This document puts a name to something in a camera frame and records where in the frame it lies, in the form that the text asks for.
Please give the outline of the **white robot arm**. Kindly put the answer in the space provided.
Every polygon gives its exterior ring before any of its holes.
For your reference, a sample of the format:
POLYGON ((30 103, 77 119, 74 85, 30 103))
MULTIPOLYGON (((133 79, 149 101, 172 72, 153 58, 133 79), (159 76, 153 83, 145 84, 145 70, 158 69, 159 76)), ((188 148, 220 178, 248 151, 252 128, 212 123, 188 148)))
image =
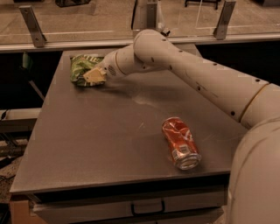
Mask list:
POLYGON ((248 129, 232 163, 227 224, 280 224, 280 89, 251 75, 178 49, 154 30, 113 51, 86 72, 95 84, 167 69, 248 129))

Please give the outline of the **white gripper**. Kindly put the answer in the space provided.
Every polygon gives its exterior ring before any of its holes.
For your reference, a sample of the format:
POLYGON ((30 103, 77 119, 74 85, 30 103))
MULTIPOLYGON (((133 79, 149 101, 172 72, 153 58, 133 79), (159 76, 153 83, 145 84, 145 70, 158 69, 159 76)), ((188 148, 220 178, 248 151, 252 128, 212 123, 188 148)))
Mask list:
POLYGON ((106 75, 109 78, 120 78, 120 71, 116 64, 116 52, 110 52, 101 61, 101 68, 93 68, 83 74, 87 82, 103 82, 106 80, 106 75))

